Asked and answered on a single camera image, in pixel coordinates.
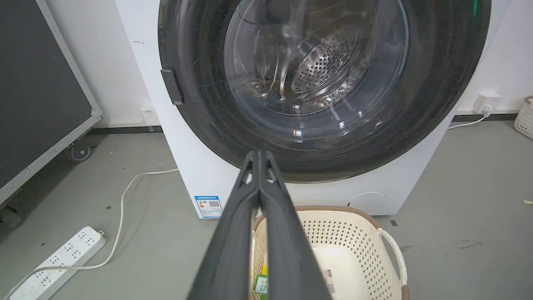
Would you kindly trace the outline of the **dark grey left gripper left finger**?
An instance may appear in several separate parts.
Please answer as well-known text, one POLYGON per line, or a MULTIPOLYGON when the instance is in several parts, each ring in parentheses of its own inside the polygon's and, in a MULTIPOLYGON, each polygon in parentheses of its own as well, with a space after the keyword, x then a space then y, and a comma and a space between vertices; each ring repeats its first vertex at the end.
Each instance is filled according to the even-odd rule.
POLYGON ((189 300, 247 300, 252 220, 259 206, 257 151, 249 152, 230 192, 193 284, 189 300))

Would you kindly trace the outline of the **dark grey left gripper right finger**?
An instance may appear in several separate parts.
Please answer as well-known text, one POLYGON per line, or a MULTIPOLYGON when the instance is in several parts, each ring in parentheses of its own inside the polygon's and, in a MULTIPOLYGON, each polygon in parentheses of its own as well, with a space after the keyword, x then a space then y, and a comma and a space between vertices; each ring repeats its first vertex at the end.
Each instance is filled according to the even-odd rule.
POLYGON ((259 152, 259 201, 268 234, 270 300, 329 300, 331 294, 274 156, 259 152))

